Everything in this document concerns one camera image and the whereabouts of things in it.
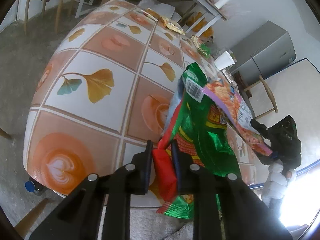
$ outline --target gray refrigerator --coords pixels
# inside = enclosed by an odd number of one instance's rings
[[[266,22],[231,48],[237,62],[231,74],[240,72],[248,85],[266,79],[287,67],[296,59],[289,33],[273,22]]]

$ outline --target snack packet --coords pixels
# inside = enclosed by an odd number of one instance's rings
[[[167,130],[153,150],[159,193],[164,205],[157,211],[177,218],[189,219],[194,214],[193,195],[177,196],[177,179],[172,166],[170,143],[176,139],[179,149],[192,156],[193,162],[213,174],[241,177],[236,156],[230,148],[223,113],[201,88],[207,83],[197,63],[190,64],[182,74],[185,90]]]
[[[170,30],[173,30],[177,33],[184,35],[184,30],[181,28],[179,23],[175,22],[174,20],[168,19],[166,17],[161,17],[161,19],[164,25],[167,26]]]
[[[252,150],[265,156],[272,153],[260,133],[251,126],[252,113],[233,82],[230,83],[221,72],[217,72],[201,91],[220,107]]]
[[[197,50],[206,58],[210,56],[210,49],[197,36],[192,35],[191,40],[196,46]]]

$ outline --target bright window light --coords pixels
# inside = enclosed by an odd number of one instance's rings
[[[288,186],[281,205],[284,226],[309,225],[320,209],[320,170],[297,177]]]

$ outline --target white cup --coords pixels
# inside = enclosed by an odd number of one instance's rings
[[[230,54],[225,51],[222,53],[215,61],[214,64],[217,67],[218,70],[222,70],[226,67],[229,67],[230,65],[234,64],[235,61],[230,56]]]

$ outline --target blue bottle cap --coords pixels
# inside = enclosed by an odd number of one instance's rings
[[[36,190],[35,184],[34,184],[32,181],[30,181],[30,180],[28,180],[28,181],[24,184],[24,186],[26,187],[26,190],[29,191],[29,192],[34,192],[34,191]]]

